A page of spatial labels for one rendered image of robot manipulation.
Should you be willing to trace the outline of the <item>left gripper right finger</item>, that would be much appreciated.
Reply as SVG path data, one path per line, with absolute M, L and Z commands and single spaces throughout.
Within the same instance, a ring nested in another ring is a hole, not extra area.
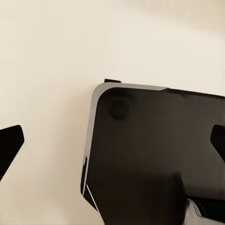
M 221 156 L 221 158 L 225 161 L 225 127 L 221 125 L 214 125 L 210 142 Z

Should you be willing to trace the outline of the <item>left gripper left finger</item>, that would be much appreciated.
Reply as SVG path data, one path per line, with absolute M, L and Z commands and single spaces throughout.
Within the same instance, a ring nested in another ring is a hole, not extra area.
M 20 125 L 0 130 L 0 181 L 24 143 Z

